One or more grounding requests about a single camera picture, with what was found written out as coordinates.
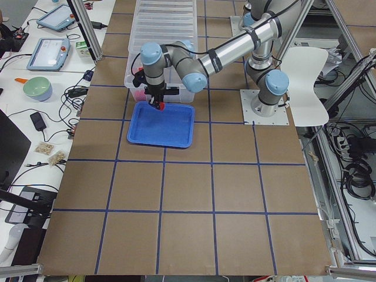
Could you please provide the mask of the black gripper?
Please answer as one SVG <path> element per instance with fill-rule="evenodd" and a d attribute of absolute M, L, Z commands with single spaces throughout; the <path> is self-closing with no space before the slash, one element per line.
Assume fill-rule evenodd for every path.
<path fill-rule="evenodd" d="M 158 85 L 151 85 L 146 81 L 146 75 L 143 69 L 133 74 L 133 86 L 138 87 L 142 83 L 147 85 L 145 93 L 152 98 L 149 100 L 149 105 L 154 106 L 156 109 L 163 109 L 164 96 L 165 95 L 178 95 L 179 88 L 167 89 L 166 83 L 162 82 Z"/>

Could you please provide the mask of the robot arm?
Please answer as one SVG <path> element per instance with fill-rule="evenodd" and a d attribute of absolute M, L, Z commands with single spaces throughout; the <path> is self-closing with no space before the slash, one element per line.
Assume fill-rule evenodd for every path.
<path fill-rule="evenodd" d="M 151 96 L 149 105 L 163 110 L 164 96 L 176 93 L 167 89 L 166 68 L 175 68 L 186 89 L 197 93 L 207 86 L 211 75 L 251 53 L 245 70 L 260 89 L 251 107 L 255 114 L 270 117 L 289 86 L 287 74 L 271 68 L 273 41 L 294 27 L 300 12 L 301 1 L 248 1 L 244 5 L 241 33 L 205 51 L 198 59 L 188 42 L 145 43 L 139 54 L 142 69 L 133 75 L 133 85 L 144 84 L 145 93 Z"/>

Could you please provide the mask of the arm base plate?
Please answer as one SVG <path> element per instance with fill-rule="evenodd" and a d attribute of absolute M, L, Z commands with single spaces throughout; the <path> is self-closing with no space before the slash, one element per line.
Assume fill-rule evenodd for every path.
<path fill-rule="evenodd" d="M 289 125 L 282 97 L 272 106 L 265 105 L 259 100 L 259 90 L 256 89 L 241 89 L 240 97 L 245 125 Z"/>

